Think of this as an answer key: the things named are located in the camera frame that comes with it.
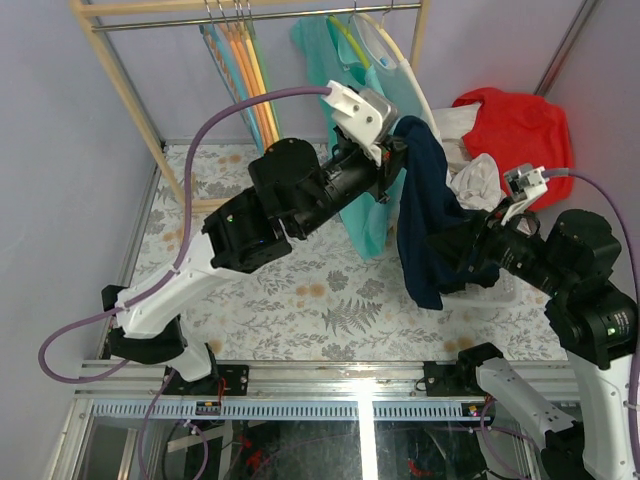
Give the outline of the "navy blue t shirt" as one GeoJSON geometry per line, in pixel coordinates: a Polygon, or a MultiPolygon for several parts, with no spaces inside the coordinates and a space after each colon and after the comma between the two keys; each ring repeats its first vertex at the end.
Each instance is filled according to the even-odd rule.
{"type": "Polygon", "coordinates": [[[428,124],[415,116],[403,117],[394,135],[407,147],[405,179],[397,223],[397,249],[404,284],[418,307],[441,310],[441,288],[470,281],[443,263],[427,237],[460,223],[467,212],[446,184],[448,164],[443,147],[428,124]]]}

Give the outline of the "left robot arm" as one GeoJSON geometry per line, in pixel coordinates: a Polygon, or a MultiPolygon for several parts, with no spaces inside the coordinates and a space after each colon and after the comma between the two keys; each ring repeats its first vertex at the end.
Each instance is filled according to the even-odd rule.
{"type": "Polygon", "coordinates": [[[306,239],[359,196],[386,201],[408,148],[388,135],[378,149],[381,160],[375,162],[341,137],[332,158],[320,163],[305,140],[287,138],[269,147],[248,166],[252,186],[205,218],[200,232],[183,243],[177,265],[127,289],[104,288],[104,299],[117,311],[108,334],[111,354],[168,365],[187,395],[221,392],[213,350],[193,338],[182,314],[214,289],[290,254],[290,239],[306,239]]]}

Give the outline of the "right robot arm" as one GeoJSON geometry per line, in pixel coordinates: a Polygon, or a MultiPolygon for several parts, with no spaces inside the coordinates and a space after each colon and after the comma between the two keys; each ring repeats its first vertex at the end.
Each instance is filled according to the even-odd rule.
{"type": "Polygon", "coordinates": [[[546,238],[517,224],[503,208],[478,211],[427,243],[457,270],[496,265],[548,295],[544,314],[574,372],[581,417],[558,410],[491,343],[460,352],[449,381],[501,404],[539,449],[550,478],[636,479],[628,411],[639,315],[609,279],[620,242],[604,217],[580,209],[561,213],[546,238]]]}

